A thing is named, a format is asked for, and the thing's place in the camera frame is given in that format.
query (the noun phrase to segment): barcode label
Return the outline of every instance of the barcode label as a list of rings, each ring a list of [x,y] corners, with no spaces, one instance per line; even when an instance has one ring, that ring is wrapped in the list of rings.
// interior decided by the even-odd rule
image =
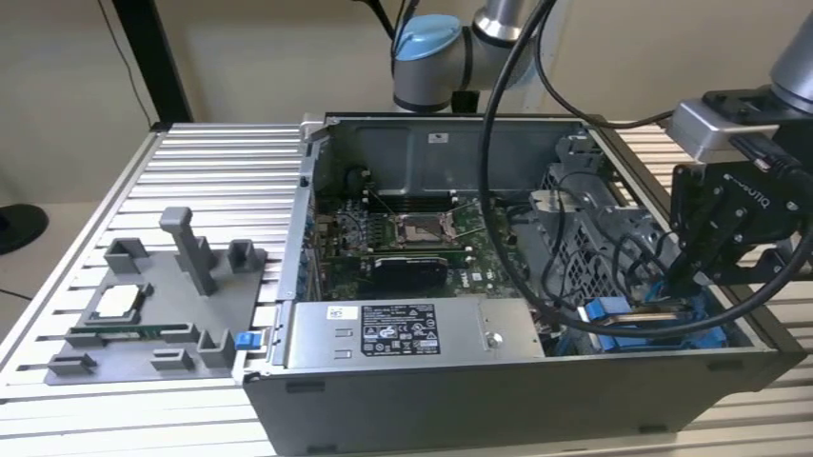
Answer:
[[[330,321],[354,321],[358,319],[358,307],[329,307]]]

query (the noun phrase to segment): blue latch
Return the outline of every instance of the blue latch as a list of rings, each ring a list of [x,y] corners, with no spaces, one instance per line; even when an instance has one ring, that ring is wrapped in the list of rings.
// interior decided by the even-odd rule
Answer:
[[[251,331],[238,333],[238,338],[234,340],[234,348],[238,350],[255,350],[263,346],[263,335]]]

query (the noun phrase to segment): white wall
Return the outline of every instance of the white wall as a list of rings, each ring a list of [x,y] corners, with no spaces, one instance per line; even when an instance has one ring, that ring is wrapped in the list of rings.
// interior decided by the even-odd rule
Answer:
[[[0,202],[100,199],[146,132],[95,1],[0,2]]]
[[[296,122],[304,112],[390,111],[390,42],[350,0],[159,1],[196,117]],[[399,2],[385,0],[393,19]],[[479,0],[423,0],[419,13],[457,15]]]
[[[393,13],[399,2],[383,3]],[[554,82],[574,103],[613,117],[765,81],[813,7],[810,0],[563,3],[571,10]],[[423,0],[419,12],[453,13],[467,22],[481,4]],[[306,111],[391,109],[389,43],[361,3],[158,5],[199,121],[298,122]],[[523,93],[511,94],[503,111],[522,110],[522,102]],[[546,102],[542,109],[554,106]],[[95,1],[0,2],[0,202],[102,198],[144,135]]]
[[[708,90],[769,82],[810,0],[563,0],[551,82],[577,108],[632,119]],[[549,96],[542,111],[563,109]]]

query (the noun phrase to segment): sticker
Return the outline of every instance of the sticker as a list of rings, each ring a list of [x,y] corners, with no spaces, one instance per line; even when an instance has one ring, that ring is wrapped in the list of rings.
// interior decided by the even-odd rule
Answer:
[[[330,321],[354,321],[358,319],[358,307],[329,307]]]
[[[439,354],[437,326],[434,305],[361,307],[361,351],[367,357]]]
[[[430,144],[449,143],[449,133],[430,133]]]

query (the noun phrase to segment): black chair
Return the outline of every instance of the black chair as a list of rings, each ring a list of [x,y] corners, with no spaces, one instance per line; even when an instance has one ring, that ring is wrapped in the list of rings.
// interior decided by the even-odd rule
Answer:
[[[46,231],[48,215],[33,205],[8,205],[0,208],[0,254],[23,248]]]

